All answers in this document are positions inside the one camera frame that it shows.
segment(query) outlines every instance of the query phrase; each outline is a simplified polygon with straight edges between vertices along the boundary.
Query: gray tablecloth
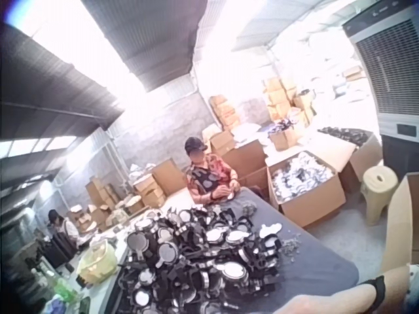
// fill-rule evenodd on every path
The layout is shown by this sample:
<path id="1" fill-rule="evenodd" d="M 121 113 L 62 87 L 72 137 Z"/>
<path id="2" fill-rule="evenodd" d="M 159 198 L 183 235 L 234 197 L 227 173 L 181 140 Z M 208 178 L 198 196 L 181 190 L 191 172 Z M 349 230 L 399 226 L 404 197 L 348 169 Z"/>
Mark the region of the gray tablecloth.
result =
<path id="1" fill-rule="evenodd" d="M 256 228 L 262 224 L 270 226 L 280 222 L 283 226 L 279 232 L 282 240 L 301 234 L 299 254 L 293 255 L 294 262 L 291 262 L 290 257 L 283 260 L 280 268 L 283 281 L 267 297 L 254 300 L 243 307 L 246 309 L 243 313 L 272 313 L 296 295 L 329 296 L 357 284 L 359 273 L 352 262 L 323 246 L 315 237 L 285 218 L 249 189 L 242 188 L 233 200 L 222 204 L 222 207 L 232 208 L 236 216 L 240 217 L 243 201 L 253 201 L 258 207 L 252 217 Z"/>

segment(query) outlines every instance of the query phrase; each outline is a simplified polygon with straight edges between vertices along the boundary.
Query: plastic stool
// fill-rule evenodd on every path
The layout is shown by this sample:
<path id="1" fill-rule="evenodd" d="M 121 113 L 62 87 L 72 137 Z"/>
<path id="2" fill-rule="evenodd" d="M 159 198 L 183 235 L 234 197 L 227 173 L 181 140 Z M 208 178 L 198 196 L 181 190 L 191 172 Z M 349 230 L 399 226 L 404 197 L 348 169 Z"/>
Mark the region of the plastic stool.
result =
<path id="1" fill-rule="evenodd" d="M 361 193 L 367 201 L 367 224 L 378 222 L 382 209 L 392 199 L 397 183 L 397 175 L 389 167 L 376 166 L 364 172 Z"/>

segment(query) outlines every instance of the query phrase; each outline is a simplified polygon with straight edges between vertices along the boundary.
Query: air cooler grille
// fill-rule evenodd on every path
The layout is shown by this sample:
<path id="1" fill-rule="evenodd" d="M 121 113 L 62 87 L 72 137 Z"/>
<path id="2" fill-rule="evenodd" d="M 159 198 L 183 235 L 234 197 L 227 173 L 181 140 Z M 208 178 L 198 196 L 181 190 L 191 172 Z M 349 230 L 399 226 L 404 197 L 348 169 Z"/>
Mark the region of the air cooler grille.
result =
<path id="1" fill-rule="evenodd" d="M 419 38 L 411 20 L 357 44 L 378 112 L 419 115 Z"/>

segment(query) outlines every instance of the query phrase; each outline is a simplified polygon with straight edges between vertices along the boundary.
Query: yellow basket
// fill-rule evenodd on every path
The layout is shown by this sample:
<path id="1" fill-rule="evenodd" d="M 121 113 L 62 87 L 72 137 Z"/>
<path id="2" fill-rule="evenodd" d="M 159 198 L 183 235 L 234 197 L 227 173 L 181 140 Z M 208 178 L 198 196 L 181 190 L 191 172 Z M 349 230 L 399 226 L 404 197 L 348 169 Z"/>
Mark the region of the yellow basket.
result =
<path id="1" fill-rule="evenodd" d="M 87 283 L 101 283 L 115 272 L 117 264 L 114 248 L 104 240 L 85 252 L 77 267 L 77 274 Z"/>

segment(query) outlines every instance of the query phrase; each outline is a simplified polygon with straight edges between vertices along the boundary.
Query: green bottle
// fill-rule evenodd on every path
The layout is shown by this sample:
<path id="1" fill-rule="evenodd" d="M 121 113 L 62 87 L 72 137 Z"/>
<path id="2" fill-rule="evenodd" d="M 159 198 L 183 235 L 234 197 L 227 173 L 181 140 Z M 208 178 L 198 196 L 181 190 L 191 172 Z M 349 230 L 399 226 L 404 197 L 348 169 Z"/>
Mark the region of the green bottle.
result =
<path id="1" fill-rule="evenodd" d="M 40 265 L 41 272 L 44 274 L 48 285 L 54 290 L 56 294 L 63 298 L 64 302 L 72 304 L 79 299 L 79 294 L 72 289 L 67 281 L 60 276 L 57 276 L 53 271 L 48 270 L 45 265 Z"/>

